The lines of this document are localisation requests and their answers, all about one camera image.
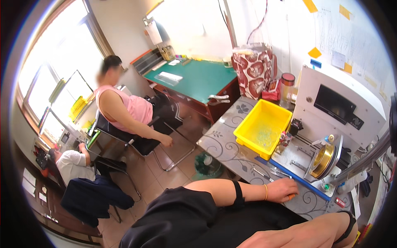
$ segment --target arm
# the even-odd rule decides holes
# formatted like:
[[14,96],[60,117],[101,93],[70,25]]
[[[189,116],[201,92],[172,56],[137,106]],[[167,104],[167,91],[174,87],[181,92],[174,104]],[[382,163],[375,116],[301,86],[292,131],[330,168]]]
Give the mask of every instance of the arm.
[[357,222],[347,238],[333,244],[347,230],[349,221],[347,213],[327,213],[284,230],[256,232],[237,248],[350,248],[357,235]]
[[[266,187],[264,185],[251,185],[238,182],[243,197],[246,202],[263,201],[266,197]],[[228,179],[207,179],[195,181],[187,186],[187,189],[195,191],[205,191],[212,195],[217,207],[231,206],[236,200],[236,190],[233,182]],[[283,178],[267,184],[268,201],[286,202],[289,200],[288,195],[298,194],[298,186],[294,180]]]
[[117,93],[111,90],[103,92],[100,97],[99,104],[103,112],[108,114],[116,121],[120,122],[131,132],[143,138],[158,140],[165,146],[172,146],[172,138],[170,136],[159,133],[148,125],[132,118],[131,114],[128,112],[127,108],[123,104],[123,101]]
[[80,143],[79,148],[80,148],[81,153],[85,155],[85,166],[90,166],[91,158],[90,158],[90,154],[88,153],[87,149],[85,149],[85,144]]

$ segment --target black jacket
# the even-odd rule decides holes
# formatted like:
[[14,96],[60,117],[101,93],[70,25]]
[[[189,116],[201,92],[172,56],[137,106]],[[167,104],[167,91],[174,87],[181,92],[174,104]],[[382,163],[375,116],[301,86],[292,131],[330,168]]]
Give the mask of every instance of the black jacket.
[[129,209],[134,200],[108,178],[96,175],[95,181],[83,178],[70,180],[61,206],[80,221],[98,226],[98,218],[109,218],[109,205]]

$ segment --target desk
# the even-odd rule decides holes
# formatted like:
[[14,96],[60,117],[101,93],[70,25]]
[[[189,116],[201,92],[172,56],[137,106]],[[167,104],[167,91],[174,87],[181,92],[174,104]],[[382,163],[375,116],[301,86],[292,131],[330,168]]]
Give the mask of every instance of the desk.
[[[168,72],[183,79],[175,86],[154,78],[160,72]],[[177,102],[183,103],[202,116],[211,124],[240,97],[237,74],[232,68],[225,68],[222,63],[192,60],[186,65],[165,64],[155,71],[150,71],[144,78],[149,83],[156,83],[154,89],[164,93]],[[215,99],[208,99],[209,95],[229,95],[230,103],[211,105]]]
[[[198,140],[197,144],[245,181],[262,185],[268,184],[269,181],[255,173],[253,167],[256,167],[273,180],[277,180],[279,177],[271,174],[270,168],[255,159],[258,156],[257,153],[236,143],[236,137],[233,134],[233,131],[255,104],[255,100],[240,97],[208,132]],[[283,205],[308,220],[341,209],[335,204],[335,196],[331,201],[327,202],[300,183],[298,183],[298,188],[300,194],[291,201],[283,203]],[[349,210],[352,205],[350,193],[342,196],[337,195],[337,197],[346,202],[345,209]]]

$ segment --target patterned bag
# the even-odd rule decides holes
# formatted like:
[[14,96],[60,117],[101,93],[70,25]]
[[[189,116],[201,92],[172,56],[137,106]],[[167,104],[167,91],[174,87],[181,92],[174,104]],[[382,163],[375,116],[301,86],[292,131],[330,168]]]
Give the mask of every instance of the patterned bag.
[[[273,78],[272,59],[274,57]],[[237,72],[240,94],[257,100],[277,75],[277,58],[270,46],[254,43],[233,49],[233,69]]]

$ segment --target white shirt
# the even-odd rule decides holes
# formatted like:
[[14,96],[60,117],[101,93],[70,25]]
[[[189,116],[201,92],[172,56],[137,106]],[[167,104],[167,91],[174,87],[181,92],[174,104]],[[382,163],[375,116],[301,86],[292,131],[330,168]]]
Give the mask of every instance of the white shirt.
[[75,178],[86,178],[95,181],[93,167],[87,167],[85,155],[74,150],[64,152],[56,162],[59,172],[66,186],[69,181]]

